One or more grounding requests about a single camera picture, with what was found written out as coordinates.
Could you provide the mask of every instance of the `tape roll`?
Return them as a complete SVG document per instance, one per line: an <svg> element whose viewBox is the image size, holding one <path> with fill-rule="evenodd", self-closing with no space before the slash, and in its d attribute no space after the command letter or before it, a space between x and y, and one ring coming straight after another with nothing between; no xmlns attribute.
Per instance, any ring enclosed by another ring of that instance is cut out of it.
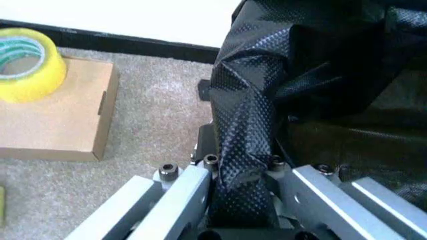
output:
<svg viewBox="0 0 427 240"><path fill-rule="evenodd" d="M34 57L36 64L23 72L5 73L6 66ZM0 99L9 103L38 100L64 81L67 67L54 42L26 28L0 29Z"/></svg>

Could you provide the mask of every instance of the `cardboard box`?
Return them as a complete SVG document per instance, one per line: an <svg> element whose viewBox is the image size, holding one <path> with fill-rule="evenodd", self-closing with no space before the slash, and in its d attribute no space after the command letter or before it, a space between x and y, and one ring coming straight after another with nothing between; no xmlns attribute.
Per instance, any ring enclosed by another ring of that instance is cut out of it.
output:
<svg viewBox="0 0 427 240"><path fill-rule="evenodd" d="M64 60L67 76L54 93L30 103L0 101L0 158L102 159L118 73L109 62Z"/></svg>

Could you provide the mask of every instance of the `carpet floor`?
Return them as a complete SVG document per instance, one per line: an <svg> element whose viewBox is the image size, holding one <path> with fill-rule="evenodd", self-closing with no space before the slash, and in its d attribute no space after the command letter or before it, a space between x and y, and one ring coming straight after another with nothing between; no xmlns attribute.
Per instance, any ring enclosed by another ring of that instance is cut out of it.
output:
<svg viewBox="0 0 427 240"><path fill-rule="evenodd" d="M6 189L0 239L65 238L132 176L164 163L186 167L199 126L211 121L197 83L212 65L169 58L60 48L63 55L114 62L120 73L104 160L0 159Z"/></svg>

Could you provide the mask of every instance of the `black mesh fabric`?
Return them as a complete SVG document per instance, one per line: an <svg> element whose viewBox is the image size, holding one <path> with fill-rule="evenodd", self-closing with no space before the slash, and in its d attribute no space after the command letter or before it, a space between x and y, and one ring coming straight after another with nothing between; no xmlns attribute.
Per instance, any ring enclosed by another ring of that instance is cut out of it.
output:
<svg viewBox="0 0 427 240"><path fill-rule="evenodd" d="M372 104L411 59L420 56L412 64L417 71L427 66L421 58L427 13L402 4L246 0L238 6L211 75L220 164L210 226L278 225L264 178L275 138L297 166L329 163L343 180L372 176L417 206L426 203L425 81L398 87L402 101L389 96ZM411 91L419 95L408 99ZM348 142L359 144L347 150ZM391 151L398 157L384 157L393 156L381 152L388 148L399 149Z"/></svg>

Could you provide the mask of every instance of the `hex socket bolt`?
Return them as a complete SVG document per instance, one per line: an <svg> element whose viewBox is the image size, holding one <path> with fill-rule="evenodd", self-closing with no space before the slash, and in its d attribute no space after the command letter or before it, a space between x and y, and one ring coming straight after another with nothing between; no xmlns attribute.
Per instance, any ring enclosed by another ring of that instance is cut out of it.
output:
<svg viewBox="0 0 427 240"><path fill-rule="evenodd" d="M218 162L219 159L215 154L208 154L203 158L204 168L209 170L210 172L218 171Z"/></svg>
<svg viewBox="0 0 427 240"><path fill-rule="evenodd" d="M334 169L328 164L323 164L323 163L314 164L313 168L315 168L319 173L325 176L330 176L334 174Z"/></svg>
<svg viewBox="0 0 427 240"><path fill-rule="evenodd" d="M167 163L158 168L160 179L165 182L174 181L178 178L178 165L175 163Z"/></svg>
<svg viewBox="0 0 427 240"><path fill-rule="evenodd" d="M285 170L285 160L282 159L279 155L273 155L271 164L268 168L268 170L273 172L280 172L282 170Z"/></svg>

